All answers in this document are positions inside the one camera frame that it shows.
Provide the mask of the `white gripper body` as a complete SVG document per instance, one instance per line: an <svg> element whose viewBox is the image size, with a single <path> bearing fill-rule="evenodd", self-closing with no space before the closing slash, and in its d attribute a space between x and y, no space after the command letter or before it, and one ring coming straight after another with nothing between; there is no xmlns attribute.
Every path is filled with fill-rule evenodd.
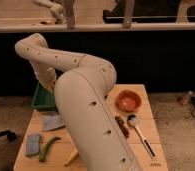
<svg viewBox="0 0 195 171"><path fill-rule="evenodd" d="M39 83L47 90L53 91L57 75L52 67L39 65L35 69L35 76Z"/></svg>

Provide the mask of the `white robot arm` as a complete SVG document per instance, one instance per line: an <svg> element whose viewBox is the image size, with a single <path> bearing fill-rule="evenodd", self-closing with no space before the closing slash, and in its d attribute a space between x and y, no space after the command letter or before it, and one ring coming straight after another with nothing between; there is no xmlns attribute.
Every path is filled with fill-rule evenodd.
<svg viewBox="0 0 195 171"><path fill-rule="evenodd" d="M39 33L18 41L15 51L62 72L54 86L56 106L87 171L142 171L105 101L117 78L109 61L50 49Z"/></svg>

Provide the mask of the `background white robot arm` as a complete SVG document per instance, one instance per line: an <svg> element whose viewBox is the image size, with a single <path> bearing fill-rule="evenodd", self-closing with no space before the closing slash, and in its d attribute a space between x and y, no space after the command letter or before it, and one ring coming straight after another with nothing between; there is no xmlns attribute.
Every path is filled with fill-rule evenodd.
<svg viewBox="0 0 195 171"><path fill-rule="evenodd" d="M34 4L46 7L56 24L65 22L65 2L64 0L31 0Z"/></svg>

